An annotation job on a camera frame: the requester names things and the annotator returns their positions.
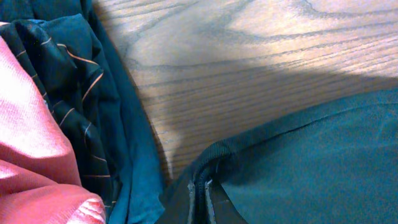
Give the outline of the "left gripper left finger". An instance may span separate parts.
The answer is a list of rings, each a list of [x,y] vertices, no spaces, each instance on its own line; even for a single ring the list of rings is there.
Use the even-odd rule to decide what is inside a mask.
[[[195,204],[196,204],[196,189],[193,181],[188,183],[189,209],[187,216],[187,224],[195,223]]]

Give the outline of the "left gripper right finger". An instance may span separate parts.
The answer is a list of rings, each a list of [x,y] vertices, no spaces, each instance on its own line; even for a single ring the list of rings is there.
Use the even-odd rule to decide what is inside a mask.
[[[207,209],[207,213],[208,213],[208,223],[216,224],[215,211],[213,208],[213,203],[211,201],[211,195],[210,195],[211,183],[212,183],[212,180],[205,182],[205,202],[206,202],[206,209]]]

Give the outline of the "black t-shirt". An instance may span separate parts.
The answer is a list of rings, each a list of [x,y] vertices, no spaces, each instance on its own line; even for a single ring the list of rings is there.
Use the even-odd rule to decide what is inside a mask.
[[[397,90],[299,111],[212,144],[163,194],[160,223],[396,223]]]

